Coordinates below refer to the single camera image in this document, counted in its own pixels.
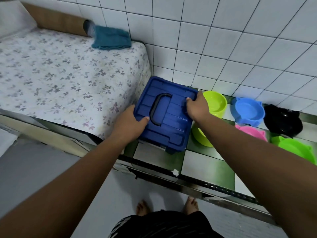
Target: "bare foot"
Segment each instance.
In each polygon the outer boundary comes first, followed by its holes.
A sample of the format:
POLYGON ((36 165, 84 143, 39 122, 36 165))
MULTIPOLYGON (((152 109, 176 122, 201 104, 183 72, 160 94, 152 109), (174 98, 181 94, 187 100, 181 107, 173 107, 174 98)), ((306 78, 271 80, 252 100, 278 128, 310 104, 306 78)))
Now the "bare foot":
POLYGON ((147 215, 148 213, 151 213, 150 208, 148 207, 147 203, 144 200, 141 200, 141 202, 138 203, 137 205, 137 216, 144 216, 147 215))
POLYGON ((184 205, 185 215, 190 215, 196 211, 199 211, 196 199, 194 199, 192 196, 188 196, 188 199, 184 205))

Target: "black bowl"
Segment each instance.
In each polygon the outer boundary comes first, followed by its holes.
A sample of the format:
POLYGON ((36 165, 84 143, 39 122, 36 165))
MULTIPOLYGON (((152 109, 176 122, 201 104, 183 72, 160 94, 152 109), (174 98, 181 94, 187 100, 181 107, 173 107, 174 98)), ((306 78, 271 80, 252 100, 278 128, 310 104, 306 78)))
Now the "black bowl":
POLYGON ((272 133, 294 137, 303 130, 299 112, 278 108, 273 104, 264 107, 264 123, 272 133))

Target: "mattress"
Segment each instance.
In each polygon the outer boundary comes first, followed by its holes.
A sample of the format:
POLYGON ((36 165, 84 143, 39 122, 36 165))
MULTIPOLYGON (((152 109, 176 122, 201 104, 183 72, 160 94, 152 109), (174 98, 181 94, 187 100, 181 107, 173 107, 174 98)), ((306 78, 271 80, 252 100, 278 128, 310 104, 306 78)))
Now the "mattress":
POLYGON ((107 138, 151 70, 142 43, 106 51, 92 42, 46 29, 0 42, 0 108, 107 138))

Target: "black handle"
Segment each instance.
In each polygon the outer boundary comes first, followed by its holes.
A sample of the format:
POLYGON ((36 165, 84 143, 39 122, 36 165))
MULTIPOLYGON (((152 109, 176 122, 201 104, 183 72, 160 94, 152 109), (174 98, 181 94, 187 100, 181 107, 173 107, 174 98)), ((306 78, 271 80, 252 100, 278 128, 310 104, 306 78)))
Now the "black handle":
POLYGON ((150 109, 150 120, 151 120, 151 122, 152 122, 153 124, 155 124, 155 125, 157 125, 157 126, 161 126, 161 124, 154 121, 153 115, 154 115, 154 112, 155 112, 155 110, 156 110, 156 107, 157 107, 157 105, 158 105, 158 103, 159 103, 161 97, 164 97, 164 96, 168 96, 168 97, 170 97, 170 98, 172 97, 172 95, 169 94, 169 93, 162 93, 162 94, 157 95, 156 98, 155 98, 155 100, 154 100, 154 103, 152 104, 152 107, 151 107, 151 109, 150 109))

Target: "blue bowl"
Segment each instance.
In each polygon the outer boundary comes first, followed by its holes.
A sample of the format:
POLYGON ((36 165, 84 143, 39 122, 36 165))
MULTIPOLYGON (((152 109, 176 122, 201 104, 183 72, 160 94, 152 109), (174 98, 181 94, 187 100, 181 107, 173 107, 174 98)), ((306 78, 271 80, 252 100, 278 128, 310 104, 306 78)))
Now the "blue bowl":
POLYGON ((258 127, 265 116, 262 102, 250 98, 233 99, 230 111, 236 123, 253 127, 258 127))

